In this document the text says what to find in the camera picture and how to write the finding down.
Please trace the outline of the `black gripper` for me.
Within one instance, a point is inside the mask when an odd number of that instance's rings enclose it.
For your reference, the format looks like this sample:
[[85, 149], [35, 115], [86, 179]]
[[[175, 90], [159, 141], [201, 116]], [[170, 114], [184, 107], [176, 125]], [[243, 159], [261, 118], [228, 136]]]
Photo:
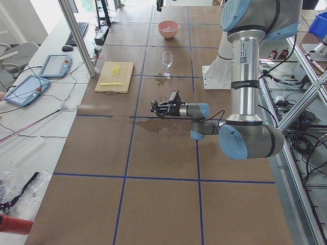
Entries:
[[157, 107], [164, 107], [165, 111], [160, 111], [157, 109], [151, 109], [151, 112], [155, 113], [156, 116], [160, 119], [164, 119], [165, 116], [180, 116], [180, 103], [169, 103], [169, 102], [156, 102]]

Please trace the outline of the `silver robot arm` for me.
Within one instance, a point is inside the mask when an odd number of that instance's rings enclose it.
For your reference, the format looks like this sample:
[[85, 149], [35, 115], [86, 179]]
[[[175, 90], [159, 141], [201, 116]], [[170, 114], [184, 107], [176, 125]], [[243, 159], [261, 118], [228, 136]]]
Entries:
[[282, 132], [263, 124], [258, 116], [259, 49], [262, 41], [297, 34], [302, 1], [227, 1], [221, 29], [231, 44], [231, 115], [223, 122], [208, 120], [206, 103], [185, 103], [178, 92], [167, 102], [151, 101], [159, 118], [184, 116], [191, 119], [191, 137], [218, 135], [222, 152], [231, 159], [245, 160], [276, 155], [283, 147]]

